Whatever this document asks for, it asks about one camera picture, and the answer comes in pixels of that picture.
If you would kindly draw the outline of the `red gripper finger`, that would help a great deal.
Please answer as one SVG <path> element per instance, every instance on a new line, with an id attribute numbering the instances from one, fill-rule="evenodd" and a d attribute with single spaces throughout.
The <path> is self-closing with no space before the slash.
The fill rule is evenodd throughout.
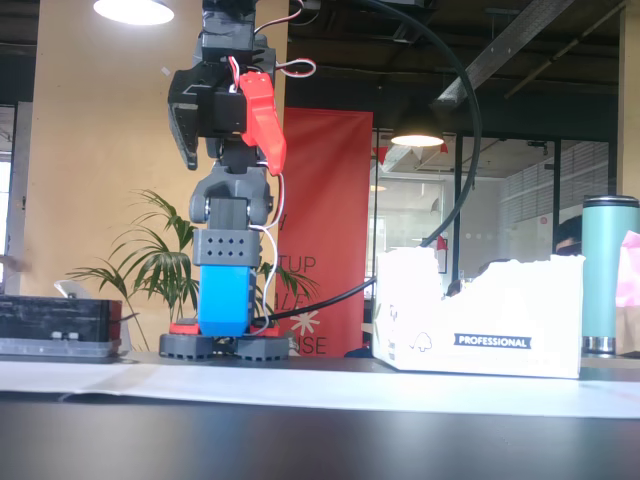
<path id="1" fill-rule="evenodd" d="M 284 169 L 287 144 L 271 78 L 267 73 L 250 71 L 239 77 L 239 87 L 246 100 L 246 130 L 242 139 L 247 146 L 262 151 L 271 175 L 279 175 Z"/>

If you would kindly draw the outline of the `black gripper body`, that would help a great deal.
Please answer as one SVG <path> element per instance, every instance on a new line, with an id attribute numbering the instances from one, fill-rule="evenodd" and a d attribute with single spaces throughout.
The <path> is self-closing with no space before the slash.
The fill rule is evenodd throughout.
<path id="1" fill-rule="evenodd" d="M 246 127 L 246 101 L 234 83 L 228 63 L 203 63 L 197 81 L 199 136 L 208 150 L 221 150 L 223 140 Z"/>

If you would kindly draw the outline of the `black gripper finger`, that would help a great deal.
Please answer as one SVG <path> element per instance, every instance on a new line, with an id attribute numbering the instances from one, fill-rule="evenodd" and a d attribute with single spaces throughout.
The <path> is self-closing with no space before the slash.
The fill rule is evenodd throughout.
<path id="1" fill-rule="evenodd" d="M 189 170 L 198 168 L 198 85 L 200 67 L 175 72 L 168 92 L 169 127 Z"/>

